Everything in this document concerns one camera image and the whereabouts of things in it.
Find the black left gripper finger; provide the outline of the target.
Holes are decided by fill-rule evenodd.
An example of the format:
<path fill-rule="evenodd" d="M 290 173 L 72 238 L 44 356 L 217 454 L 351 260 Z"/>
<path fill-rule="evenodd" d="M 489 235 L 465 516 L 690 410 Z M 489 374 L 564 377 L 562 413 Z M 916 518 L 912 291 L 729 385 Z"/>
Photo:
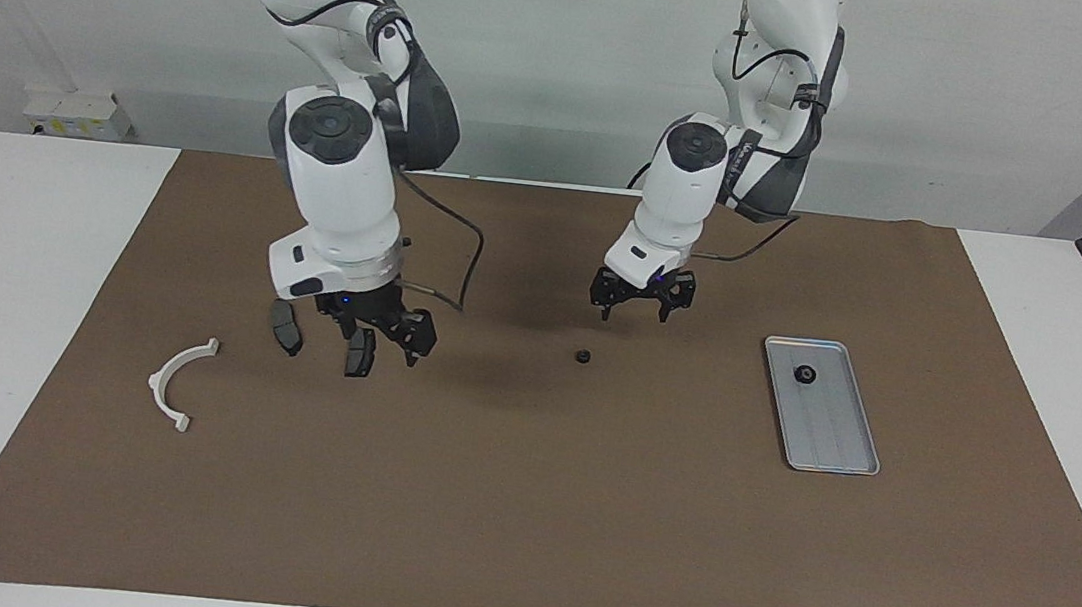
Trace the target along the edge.
<path fill-rule="evenodd" d="M 698 283 L 694 275 L 667 273 L 655 279 L 654 296 L 658 302 L 657 316 L 659 322 L 668 322 L 673 312 L 686 311 L 692 306 L 692 296 Z"/>
<path fill-rule="evenodd" d="M 595 273 L 590 283 L 589 299 L 592 305 L 599 307 L 603 322 L 610 320 L 610 312 L 625 302 L 625 294 L 626 281 L 619 275 Z"/>

